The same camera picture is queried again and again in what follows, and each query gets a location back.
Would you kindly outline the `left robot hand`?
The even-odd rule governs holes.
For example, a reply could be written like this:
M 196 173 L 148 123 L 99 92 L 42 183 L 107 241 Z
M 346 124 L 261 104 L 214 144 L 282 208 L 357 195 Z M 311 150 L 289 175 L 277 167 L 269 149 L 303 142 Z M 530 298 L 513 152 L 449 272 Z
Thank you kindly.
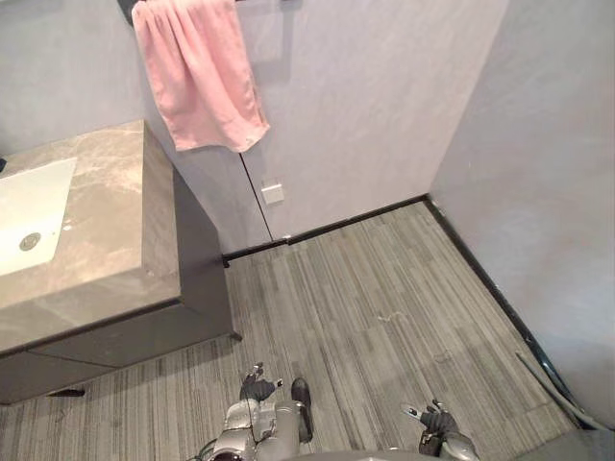
M 283 386 L 283 380 L 269 381 L 263 377 L 263 363 L 257 362 L 241 383 L 239 398 L 241 400 L 267 400 L 278 388 Z

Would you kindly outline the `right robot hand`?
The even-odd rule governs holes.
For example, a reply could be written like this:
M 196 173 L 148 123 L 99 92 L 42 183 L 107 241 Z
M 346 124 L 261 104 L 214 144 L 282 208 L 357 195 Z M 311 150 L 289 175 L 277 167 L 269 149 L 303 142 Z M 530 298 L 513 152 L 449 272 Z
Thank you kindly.
M 432 399 L 424 410 L 420 410 L 403 402 L 401 411 L 409 418 L 418 421 L 428 434 L 444 436 L 448 433 L 458 432 L 458 425 L 453 415 L 438 399 Z

